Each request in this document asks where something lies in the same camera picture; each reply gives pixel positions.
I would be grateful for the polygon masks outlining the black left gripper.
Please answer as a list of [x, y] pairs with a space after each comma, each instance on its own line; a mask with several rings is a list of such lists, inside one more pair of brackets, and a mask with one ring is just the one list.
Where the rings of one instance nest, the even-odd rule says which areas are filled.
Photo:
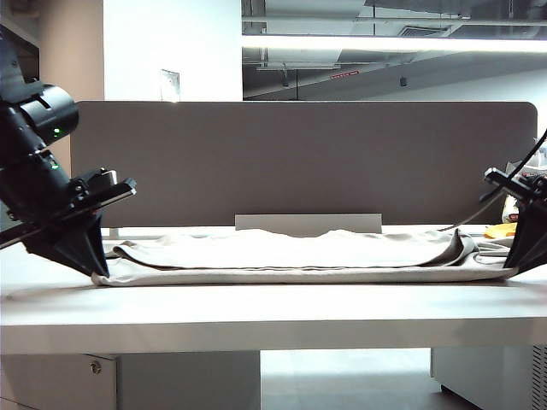
[[136, 181], [103, 167], [69, 178], [49, 150], [1, 168], [1, 201], [19, 224], [1, 232], [1, 247], [26, 250], [91, 276], [109, 276], [101, 210], [136, 194]]

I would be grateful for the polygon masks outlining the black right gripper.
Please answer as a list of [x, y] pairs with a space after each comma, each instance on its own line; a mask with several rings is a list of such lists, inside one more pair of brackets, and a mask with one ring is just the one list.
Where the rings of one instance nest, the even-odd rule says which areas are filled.
[[533, 269], [546, 262], [546, 177], [543, 175], [516, 179], [507, 173], [490, 167], [485, 171], [484, 180], [496, 188], [484, 194], [484, 202], [500, 190], [516, 200], [519, 219], [515, 238], [505, 261], [506, 268]]

